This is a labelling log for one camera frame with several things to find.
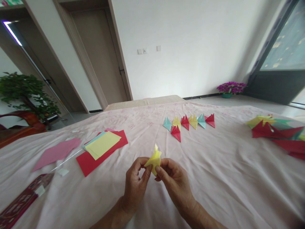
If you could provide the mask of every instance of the floor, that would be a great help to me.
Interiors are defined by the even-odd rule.
[[[192,99],[188,100],[190,102],[196,102],[196,103],[202,103],[202,104],[211,104],[216,106],[253,106],[257,108],[261,108],[267,111],[270,111],[272,113],[277,113],[289,118],[295,118],[300,121],[305,122],[305,110],[294,108],[290,106],[285,106],[273,102],[268,102],[264,100],[255,99],[248,96],[243,95],[236,95],[231,97],[230,99],[224,99],[221,96],[213,96],[213,97],[206,97],[201,99]],[[93,115],[99,114],[98,113],[92,113],[87,114],[85,111],[83,112],[72,112],[70,114],[67,114],[63,116],[64,119],[67,119],[66,121],[58,120],[57,122],[52,124],[52,130],[57,130],[60,128],[63,128],[65,126],[69,126],[71,124],[74,124],[76,122],[82,121],[86,118],[89,118]]]

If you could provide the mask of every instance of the glass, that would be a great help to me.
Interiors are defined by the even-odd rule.
[[[299,0],[273,44],[262,70],[305,69],[305,0]]]

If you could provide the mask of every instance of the door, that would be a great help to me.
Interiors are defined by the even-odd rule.
[[[108,104],[127,101],[105,9],[71,14]]]
[[[11,28],[68,111],[84,111],[82,103],[34,21],[31,18],[23,19],[14,22]]]
[[[288,105],[305,87],[305,0],[294,0],[249,78],[245,94]]]

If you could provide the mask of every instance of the wall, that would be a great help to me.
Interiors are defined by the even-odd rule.
[[[282,1],[109,0],[133,99],[211,94],[240,79],[262,18],[269,25]],[[148,54],[137,54],[146,47]]]
[[[0,77],[4,76],[5,74],[3,72],[19,72],[19,69],[16,67],[16,65],[10,60],[10,58],[6,55],[6,53],[0,48]],[[15,111],[14,108],[9,108],[7,106],[7,103],[0,101],[0,114],[7,114],[12,111]],[[0,124],[5,126],[6,128],[10,128],[14,125],[20,125],[20,126],[28,126],[25,120],[22,120],[19,117],[3,117],[0,118]]]
[[[38,21],[39,27],[51,44],[87,110],[101,109],[53,1],[26,0],[25,2],[30,8],[30,13]]]

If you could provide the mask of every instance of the red chair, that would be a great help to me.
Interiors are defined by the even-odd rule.
[[[39,134],[46,132],[46,126],[42,124],[37,116],[29,111],[13,111],[8,114],[0,115],[5,116],[17,116],[26,120],[29,126],[13,126],[9,129],[0,124],[0,149],[19,138]]]

